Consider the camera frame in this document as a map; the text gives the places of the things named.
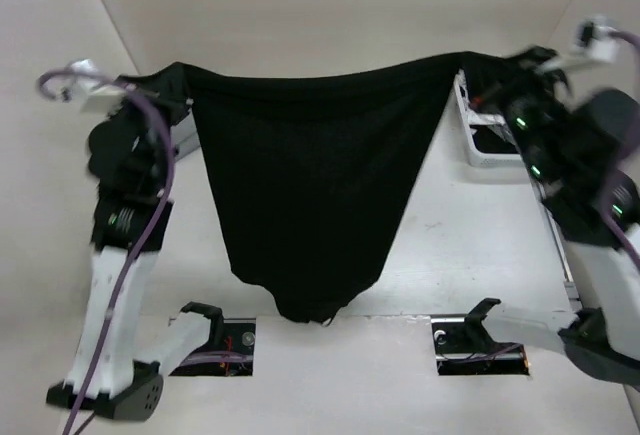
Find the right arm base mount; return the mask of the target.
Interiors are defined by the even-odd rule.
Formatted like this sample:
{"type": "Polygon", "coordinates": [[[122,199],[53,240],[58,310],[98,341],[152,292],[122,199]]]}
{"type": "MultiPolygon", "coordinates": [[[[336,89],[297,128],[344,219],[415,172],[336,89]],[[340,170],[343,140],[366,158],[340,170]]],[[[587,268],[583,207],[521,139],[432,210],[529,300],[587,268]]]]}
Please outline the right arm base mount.
{"type": "Polygon", "coordinates": [[[436,370],[440,376],[528,376],[524,347],[473,341],[461,317],[432,317],[436,370]]]}

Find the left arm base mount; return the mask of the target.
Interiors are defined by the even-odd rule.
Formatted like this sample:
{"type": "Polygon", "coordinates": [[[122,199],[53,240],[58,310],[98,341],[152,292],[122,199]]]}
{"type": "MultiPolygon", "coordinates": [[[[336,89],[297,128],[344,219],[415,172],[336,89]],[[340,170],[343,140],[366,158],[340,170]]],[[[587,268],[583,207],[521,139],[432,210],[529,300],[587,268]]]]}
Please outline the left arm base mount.
{"type": "Polygon", "coordinates": [[[251,376],[255,347],[255,319],[226,319],[222,335],[190,353],[171,376],[251,376]]]}

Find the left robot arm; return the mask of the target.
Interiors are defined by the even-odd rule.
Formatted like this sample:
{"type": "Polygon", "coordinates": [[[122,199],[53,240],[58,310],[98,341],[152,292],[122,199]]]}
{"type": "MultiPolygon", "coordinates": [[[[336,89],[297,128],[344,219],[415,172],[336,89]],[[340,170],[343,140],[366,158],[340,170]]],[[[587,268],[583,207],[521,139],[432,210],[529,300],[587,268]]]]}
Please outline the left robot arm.
{"type": "Polygon", "coordinates": [[[45,97],[52,96],[55,78],[67,79],[61,100],[79,98],[83,110],[102,121],[87,140],[98,197],[84,325],[73,364],[49,388],[46,402],[71,416],[84,411],[143,422],[156,410],[169,375],[191,366],[197,353],[211,360],[224,342],[222,310],[189,302],[156,344],[136,348],[142,298],[173,209],[176,164],[191,149],[180,128],[192,118],[192,100],[110,78],[87,59],[43,74],[38,88],[45,97]]]}

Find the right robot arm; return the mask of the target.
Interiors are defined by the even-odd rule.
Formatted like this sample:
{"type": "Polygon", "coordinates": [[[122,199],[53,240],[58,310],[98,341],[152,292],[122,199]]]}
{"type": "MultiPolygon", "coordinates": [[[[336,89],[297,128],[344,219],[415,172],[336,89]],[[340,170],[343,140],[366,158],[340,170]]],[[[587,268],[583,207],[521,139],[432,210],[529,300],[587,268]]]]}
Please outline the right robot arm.
{"type": "Polygon", "coordinates": [[[533,48],[488,69],[465,69],[471,110],[503,118],[542,206],[582,260],[598,303],[574,312],[515,308],[496,298],[465,317],[464,339],[483,351],[501,343],[564,355],[588,376],[639,384],[639,188],[622,170],[639,148],[639,104],[604,87],[576,105],[566,62],[533,48]]]}

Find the white plastic laundry basket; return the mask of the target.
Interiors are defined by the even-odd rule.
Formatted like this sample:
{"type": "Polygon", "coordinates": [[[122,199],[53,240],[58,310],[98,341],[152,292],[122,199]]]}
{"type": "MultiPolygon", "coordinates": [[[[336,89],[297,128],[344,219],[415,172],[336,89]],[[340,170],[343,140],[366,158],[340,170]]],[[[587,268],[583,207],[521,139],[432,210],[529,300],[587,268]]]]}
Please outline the white plastic laundry basket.
{"type": "MultiPolygon", "coordinates": [[[[475,125],[469,125],[466,121],[465,108],[470,102],[470,91],[467,88],[466,76],[463,69],[460,69],[455,75],[452,87],[452,98],[455,101],[458,118],[461,122],[466,144],[465,150],[471,166],[475,168],[515,168],[522,165],[518,152],[507,155],[485,154],[476,149],[472,138],[472,126],[475,125]]],[[[513,145],[512,138],[507,133],[506,124],[504,126],[493,126],[493,131],[513,145]]]]}

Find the black garment in basket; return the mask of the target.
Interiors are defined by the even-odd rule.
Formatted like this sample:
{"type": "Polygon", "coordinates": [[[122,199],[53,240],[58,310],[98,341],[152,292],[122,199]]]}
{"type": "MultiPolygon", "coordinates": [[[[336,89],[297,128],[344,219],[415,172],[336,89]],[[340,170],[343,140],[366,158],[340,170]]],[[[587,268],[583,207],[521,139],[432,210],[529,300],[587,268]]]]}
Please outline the black garment in basket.
{"type": "Polygon", "coordinates": [[[516,154],[515,147],[493,131],[493,126],[472,126],[476,149],[485,154],[516,154]]]}

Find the white garment in basket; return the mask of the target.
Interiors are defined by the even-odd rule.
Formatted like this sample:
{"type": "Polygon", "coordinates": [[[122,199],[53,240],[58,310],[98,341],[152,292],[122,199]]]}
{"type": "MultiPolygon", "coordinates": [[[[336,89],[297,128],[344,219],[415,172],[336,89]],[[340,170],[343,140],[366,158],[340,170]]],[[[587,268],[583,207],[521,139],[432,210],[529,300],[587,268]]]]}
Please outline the white garment in basket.
{"type": "Polygon", "coordinates": [[[479,108],[475,107],[472,102],[469,102],[465,108],[466,121],[469,125],[475,126],[504,126],[506,124],[505,119],[494,113],[483,113],[479,108]]]}

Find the right metal table rail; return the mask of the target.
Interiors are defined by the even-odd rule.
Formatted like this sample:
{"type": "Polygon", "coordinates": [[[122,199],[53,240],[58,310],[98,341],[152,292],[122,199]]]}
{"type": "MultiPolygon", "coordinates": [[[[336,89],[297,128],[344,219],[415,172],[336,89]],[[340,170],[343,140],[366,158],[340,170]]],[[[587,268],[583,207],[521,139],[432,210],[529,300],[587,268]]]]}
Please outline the right metal table rail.
{"type": "Polygon", "coordinates": [[[562,269],[563,269],[563,274],[564,274],[564,287],[565,287],[565,291],[567,294],[567,298],[569,300],[569,303],[571,305],[571,308],[575,311],[582,309],[583,305],[582,305],[582,300],[580,297],[580,294],[578,292],[578,289],[576,287],[574,278],[573,278],[573,274],[566,256],[566,252],[564,249],[564,245],[562,242],[562,238],[560,235],[560,232],[558,230],[558,227],[553,219],[553,216],[551,215],[551,213],[544,207],[544,205],[541,205],[541,211],[542,211],[542,215],[545,217],[546,222],[547,222],[547,226],[549,228],[551,237],[554,241],[554,245],[556,247],[556,252],[558,254],[558,257],[560,259],[561,265],[562,265],[562,269]]]}

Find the black tank top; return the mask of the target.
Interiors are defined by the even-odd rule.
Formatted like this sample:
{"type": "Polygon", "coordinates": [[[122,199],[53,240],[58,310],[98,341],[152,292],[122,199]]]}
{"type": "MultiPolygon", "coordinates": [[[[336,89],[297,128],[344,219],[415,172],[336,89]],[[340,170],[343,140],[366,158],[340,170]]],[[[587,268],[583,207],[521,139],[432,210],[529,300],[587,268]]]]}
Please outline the black tank top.
{"type": "Polygon", "coordinates": [[[333,318],[380,277],[461,52],[343,76],[223,76],[186,63],[154,88],[189,98],[232,272],[294,322],[333,318]]]}

